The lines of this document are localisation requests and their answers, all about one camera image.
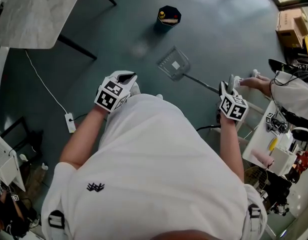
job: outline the electrical outlet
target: electrical outlet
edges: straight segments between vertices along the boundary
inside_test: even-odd
[[[73,134],[76,131],[75,121],[72,113],[65,114],[65,119],[69,133]]]

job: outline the gray floor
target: gray floor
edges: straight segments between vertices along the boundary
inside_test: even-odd
[[[57,42],[50,50],[30,50],[33,64],[59,102],[79,116],[93,106],[103,78],[116,70],[135,71],[143,93],[164,95],[194,127],[215,123],[218,96],[188,79],[172,82],[156,61],[176,45],[189,58],[191,74],[217,87],[230,74],[246,77],[253,68],[272,77],[267,60],[283,60],[275,33],[277,8],[271,0],[78,0],[64,35],[98,55],[91,60]],[[181,23],[170,32],[153,32],[158,9],[175,6]],[[253,101],[260,103],[261,95]],[[53,168],[70,134],[64,111],[30,67],[24,50],[11,49],[0,93],[0,129],[25,116],[31,130],[43,130],[42,151]],[[39,210],[48,188],[35,203]]]

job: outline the hand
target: hand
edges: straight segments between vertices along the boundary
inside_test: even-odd
[[[224,113],[220,112],[220,124],[221,125],[235,125],[235,121],[233,119],[227,118]]]

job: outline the white desk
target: white desk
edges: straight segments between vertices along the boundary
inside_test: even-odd
[[[0,16],[0,46],[50,49],[59,40],[96,60],[97,56],[61,34],[76,1],[7,0]]]
[[[261,168],[265,168],[265,166],[259,162],[255,156],[252,155],[251,151],[252,149],[260,152],[260,153],[263,153],[263,154],[266,154],[266,155],[269,155],[271,153],[271,151],[268,149],[271,142],[273,141],[273,139],[276,138],[276,136],[272,133],[272,132],[268,132],[266,130],[266,122],[265,122],[265,119],[266,119],[266,115],[268,113],[275,113],[275,104],[273,101],[271,101],[262,117],[262,119],[260,120],[259,122],[259,125],[258,127],[256,128],[256,130],[254,131],[254,134],[252,136],[252,138],[250,139],[250,141],[248,142],[247,146],[246,146],[246,149],[242,155],[242,157],[251,162],[251,163],[254,163],[255,165],[261,167]],[[278,138],[278,141],[277,141],[277,145],[278,146],[280,144],[280,141],[282,140],[283,138],[283,134],[280,134],[277,138]],[[285,142],[283,145],[284,147],[283,148],[288,148],[287,146],[290,146],[290,142]]]

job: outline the black logo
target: black logo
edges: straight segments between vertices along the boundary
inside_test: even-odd
[[[95,183],[92,183],[92,184],[88,184],[87,186],[87,190],[89,191],[96,191],[96,192],[99,192],[101,190],[103,190],[105,188],[105,184],[101,184],[99,183],[99,185],[96,185]]]
[[[110,94],[104,92],[103,90],[100,92],[97,103],[104,106],[105,108],[111,110],[113,105],[116,102],[116,98],[112,97]]]
[[[246,105],[246,103],[243,99],[238,98],[238,97],[234,97],[234,96],[233,96],[233,98],[236,101],[236,103],[241,104],[241,105]]]
[[[120,106],[122,106],[124,104],[124,102],[126,101],[128,96],[126,97],[123,97],[118,103],[117,103],[117,106],[115,107],[116,108],[119,108]]]
[[[229,116],[240,120],[243,117],[245,110],[246,108],[235,105]]]
[[[223,112],[225,114],[227,114],[228,111],[230,110],[231,106],[232,106],[232,102],[227,97],[225,97],[225,99],[224,99],[224,101],[222,103],[222,106],[221,106]]]
[[[110,91],[111,93],[113,93],[114,95],[117,95],[119,96],[119,94],[122,92],[122,88],[115,84],[114,82],[112,81],[109,81],[106,85],[105,85],[105,88]]]

